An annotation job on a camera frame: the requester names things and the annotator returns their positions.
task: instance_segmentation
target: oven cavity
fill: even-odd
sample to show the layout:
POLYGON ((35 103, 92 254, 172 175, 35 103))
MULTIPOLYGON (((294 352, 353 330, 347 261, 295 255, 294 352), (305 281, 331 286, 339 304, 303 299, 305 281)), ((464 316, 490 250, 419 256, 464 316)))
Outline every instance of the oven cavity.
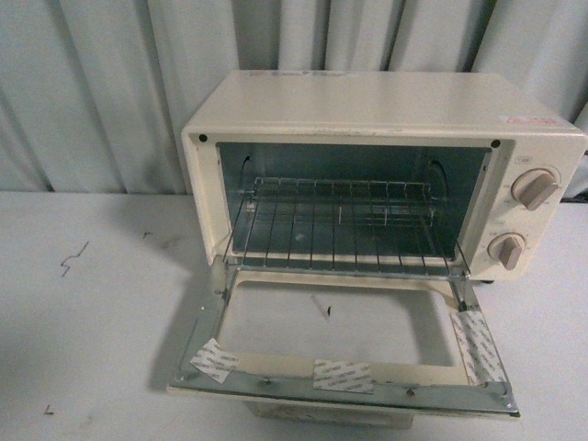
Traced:
POLYGON ((224 260, 269 271, 447 278, 482 148, 218 145, 231 237, 224 260))

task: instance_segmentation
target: timer knob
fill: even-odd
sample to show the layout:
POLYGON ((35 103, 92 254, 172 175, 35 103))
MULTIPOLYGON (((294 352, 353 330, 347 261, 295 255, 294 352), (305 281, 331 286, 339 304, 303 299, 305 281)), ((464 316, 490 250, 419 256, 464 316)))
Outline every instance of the timer knob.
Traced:
POLYGON ((557 179, 548 170, 536 168, 523 173, 514 181, 513 198, 533 211, 560 188, 557 179))
POLYGON ((488 246, 488 254, 498 262, 501 262, 508 271, 515 269, 518 258, 525 249, 525 239, 520 234, 513 232, 502 234, 495 238, 488 246))

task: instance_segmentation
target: table surface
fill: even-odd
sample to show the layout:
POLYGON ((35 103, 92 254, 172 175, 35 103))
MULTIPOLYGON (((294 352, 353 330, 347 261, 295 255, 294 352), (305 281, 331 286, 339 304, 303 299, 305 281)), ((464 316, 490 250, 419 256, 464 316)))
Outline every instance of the table surface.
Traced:
POLYGON ((192 197, 0 193, 0 439, 583 439, 587 225, 561 205, 521 278, 476 287, 522 418, 394 431, 165 392, 207 271, 192 197))

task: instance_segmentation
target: pink sticker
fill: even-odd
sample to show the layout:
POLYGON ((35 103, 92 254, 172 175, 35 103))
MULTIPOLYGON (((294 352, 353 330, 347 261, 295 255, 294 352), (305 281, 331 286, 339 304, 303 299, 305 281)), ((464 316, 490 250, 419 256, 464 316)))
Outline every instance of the pink sticker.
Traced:
POLYGON ((513 116, 513 117, 502 117, 502 120, 506 124, 517 124, 521 126, 565 126, 567 121, 552 117, 526 117, 526 116, 513 116))

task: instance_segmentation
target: oven top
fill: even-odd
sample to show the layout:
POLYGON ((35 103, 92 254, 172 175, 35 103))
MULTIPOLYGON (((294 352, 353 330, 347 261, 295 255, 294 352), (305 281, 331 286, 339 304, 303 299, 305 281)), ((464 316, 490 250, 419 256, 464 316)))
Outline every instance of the oven top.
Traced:
POLYGON ((410 128, 577 130, 497 74, 323 71, 232 72, 188 122, 186 130, 194 128, 376 135, 410 128))

